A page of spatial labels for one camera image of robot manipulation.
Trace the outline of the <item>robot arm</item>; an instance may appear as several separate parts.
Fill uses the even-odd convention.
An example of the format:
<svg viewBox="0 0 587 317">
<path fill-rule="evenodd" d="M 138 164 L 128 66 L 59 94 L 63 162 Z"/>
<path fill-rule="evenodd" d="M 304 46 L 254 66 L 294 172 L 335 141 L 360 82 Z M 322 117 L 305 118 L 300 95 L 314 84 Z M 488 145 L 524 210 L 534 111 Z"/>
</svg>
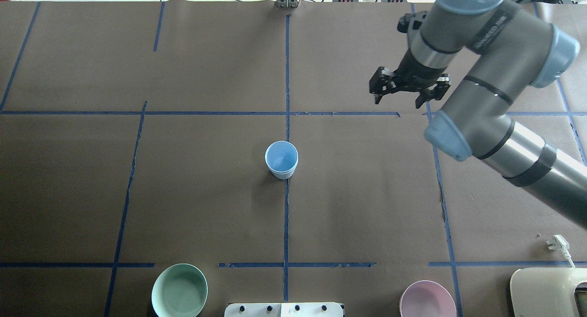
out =
<svg viewBox="0 0 587 317">
<path fill-rule="evenodd" d="M 430 11 L 398 22 L 408 49 L 396 70 L 380 67 L 369 81 L 375 103 L 386 94 L 418 93 L 415 107 L 440 100 L 446 70 L 462 49 L 478 55 L 424 137 L 457 161 L 475 157 L 585 228 L 586 167 L 507 111 L 528 87 L 553 83 L 580 51 L 579 42 L 512 0 L 436 0 Z"/>
</svg>

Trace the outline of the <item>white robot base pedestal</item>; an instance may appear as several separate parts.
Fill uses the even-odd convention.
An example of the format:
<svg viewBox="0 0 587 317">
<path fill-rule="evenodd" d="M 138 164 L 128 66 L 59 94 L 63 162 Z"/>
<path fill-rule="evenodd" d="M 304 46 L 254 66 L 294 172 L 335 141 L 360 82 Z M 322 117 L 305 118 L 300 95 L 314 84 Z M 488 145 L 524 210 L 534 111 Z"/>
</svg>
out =
<svg viewBox="0 0 587 317">
<path fill-rule="evenodd" d="M 229 304 L 225 317 L 344 317 L 343 304 L 337 302 L 274 302 Z"/>
</svg>

